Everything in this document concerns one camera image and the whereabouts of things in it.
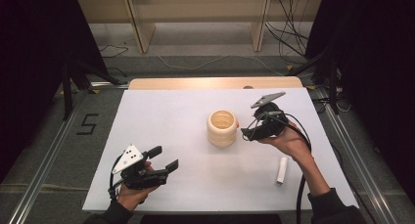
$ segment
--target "person's arm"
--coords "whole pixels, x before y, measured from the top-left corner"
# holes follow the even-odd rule
[[[311,151],[296,131],[286,127],[278,137],[268,137],[258,140],[258,142],[274,146],[282,153],[292,157],[299,165],[310,190],[308,199],[313,210],[312,223],[366,223],[355,206],[345,206],[337,195],[336,189],[329,187],[318,169]]]
[[[149,161],[146,161],[146,169],[153,171]],[[123,183],[119,189],[116,201],[111,201],[110,206],[103,214],[90,215],[83,224],[122,224],[127,223],[132,217],[134,209],[138,204],[144,202],[147,196],[157,187],[143,190],[128,189]]]

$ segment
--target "white tabletop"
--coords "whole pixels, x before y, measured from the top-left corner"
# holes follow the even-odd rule
[[[275,179],[284,155],[275,148],[248,142],[238,129],[233,145],[220,149],[207,138],[208,116],[217,110],[233,112],[240,127],[253,120],[251,105],[262,95],[285,91],[273,102],[304,126],[312,153],[331,187],[346,205],[357,205],[303,88],[224,90],[126,90],[98,165],[83,210],[108,208],[110,172],[115,159],[129,144],[145,152],[161,145],[162,154],[152,159],[162,169],[179,159],[167,184],[152,192],[142,213],[264,213],[296,209],[301,172],[290,158],[283,185]],[[311,209],[305,187],[301,207]]]

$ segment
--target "white marker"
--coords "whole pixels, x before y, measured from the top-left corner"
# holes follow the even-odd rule
[[[284,182],[285,171],[287,170],[287,157],[282,157],[280,160],[280,169],[278,170],[277,184],[282,185]]]

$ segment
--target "small white object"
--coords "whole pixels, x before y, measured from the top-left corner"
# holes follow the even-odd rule
[[[122,154],[118,163],[115,165],[113,174],[119,173],[125,168],[140,161],[142,158],[143,155],[138,151],[138,149],[133,144],[130,144],[130,146],[128,146],[128,148],[124,151],[124,154]]]
[[[282,185],[284,183],[284,177],[285,177],[285,172],[287,170],[287,163],[288,163],[288,158],[287,157],[282,157],[280,160],[280,169],[278,170],[278,176],[277,176],[277,184]]]

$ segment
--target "sleeve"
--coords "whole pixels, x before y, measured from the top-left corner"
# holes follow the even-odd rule
[[[340,200],[336,189],[332,188],[329,193],[313,197],[308,194],[311,202],[313,216],[312,224],[365,224],[366,221],[355,206],[345,206]]]
[[[132,212],[125,209],[119,202],[111,201],[103,214],[92,214],[83,224],[125,224],[132,217]]]

